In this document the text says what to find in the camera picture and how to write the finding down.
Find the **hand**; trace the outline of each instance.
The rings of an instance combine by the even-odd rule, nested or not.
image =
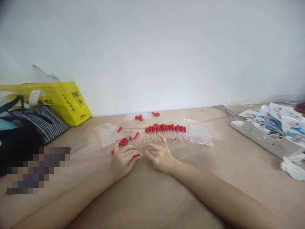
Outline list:
[[[133,145],[127,145],[119,149],[120,142],[121,139],[119,139],[114,145],[113,159],[109,167],[114,182],[125,177],[135,162],[140,159],[140,156],[136,156],[140,154],[139,151],[136,150],[137,147]]]
[[[152,149],[146,150],[145,155],[152,161],[152,165],[155,169],[170,173],[174,168],[176,159],[172,156],[167,147],[166,138],[160,133],[159,136],[163,141],[162,146],[153,143],[147,144],[147,147],[151,147]]]

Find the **beige table surface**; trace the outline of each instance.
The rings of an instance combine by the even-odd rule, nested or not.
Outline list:
[[[261,105],[230,107],[240,113]],[[205,169],[234,185],[271,210],[287,228],[305,228],[305,182],[283,172],[277,158],[229,124],[227,114],[218,108],[198,108],[163,112],[158,123],[179,123],[181,118],[213,124],[222,141],[214,147],[196,144],[169,144],[173,156]],[[154,121],[123,122],[124,115],[90,118],[72,127],[49,146],[79,146],[92,137],[92,129],[106,122],[122,126],[124,136],[132,129]],[[5,195],[6,177],[0,179],[0,222],[4,228],[39,209],[109,166],[113,146],[80,154],[70,161],[70,182],[54,195]],[[146,146],[138,145],[144,152]],[[68,228],[229,228],[191,191],[168,174],[153,169],[142,157],[132,171],[98,196]]]

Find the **power strip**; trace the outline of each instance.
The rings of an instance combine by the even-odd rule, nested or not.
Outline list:
[[[267,135],[266,129],[261,131],[260,127],[254,127],[250,121],[232,121],[230,126],[281,159],[287,157],[295,163],[301,163],[305,159],[303,142],[298,143],[287,138],[273,138]]]

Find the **yellow bag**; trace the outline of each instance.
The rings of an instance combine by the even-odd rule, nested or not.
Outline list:
[[[84,98],[73,81],[0,85],[0,91],[22,95],[27,104],[29,104],[33,93],[37,94],[37,92],[42,91],[37,96],[37,98],[39,97],[38,101],[36,100],[38,106],[50,106],[51,110],[70,126],[78,126],[92,116]],[[7,98],[13,100],[16,98],[16,95],[8,95]]]

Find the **white wall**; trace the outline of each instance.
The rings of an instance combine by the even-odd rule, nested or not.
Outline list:
[[[305,93],[304,0],[10,0],[0,84],[76,81],[94,116]]]

